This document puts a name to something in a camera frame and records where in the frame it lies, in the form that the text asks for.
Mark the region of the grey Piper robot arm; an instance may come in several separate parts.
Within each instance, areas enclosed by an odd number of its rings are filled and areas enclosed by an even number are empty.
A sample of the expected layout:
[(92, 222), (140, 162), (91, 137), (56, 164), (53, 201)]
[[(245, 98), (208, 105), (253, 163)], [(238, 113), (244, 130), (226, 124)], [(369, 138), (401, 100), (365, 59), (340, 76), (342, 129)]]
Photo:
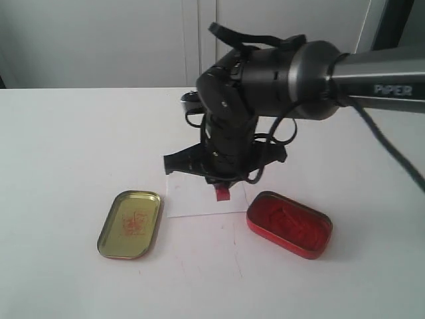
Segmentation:
[(166, 155), (165, 173), (230, 185), (287, 157), (273, 131), (256, 132), (261, 116), (324, 120), (345, 106), (423, 113), (424, 49), (343, 54), (326, 41), (288, 50), (245, 47), (201, 74), (183, 102), (187, 115), (203, 115), (200, 141)]

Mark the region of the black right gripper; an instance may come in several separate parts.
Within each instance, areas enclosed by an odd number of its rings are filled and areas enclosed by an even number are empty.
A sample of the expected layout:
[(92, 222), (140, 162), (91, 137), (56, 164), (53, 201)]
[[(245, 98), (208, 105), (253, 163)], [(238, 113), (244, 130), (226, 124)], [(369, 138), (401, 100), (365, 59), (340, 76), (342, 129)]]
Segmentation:
[(257, 134), (257, 124), (257, 116), (233, 127), (205, 114), (199, 126), (200, 142), (164, 156), (165, 174), (181, 172), (203, 177), (208, 183), (236, 183), (270, 163), (285, 162), (286, 144)]

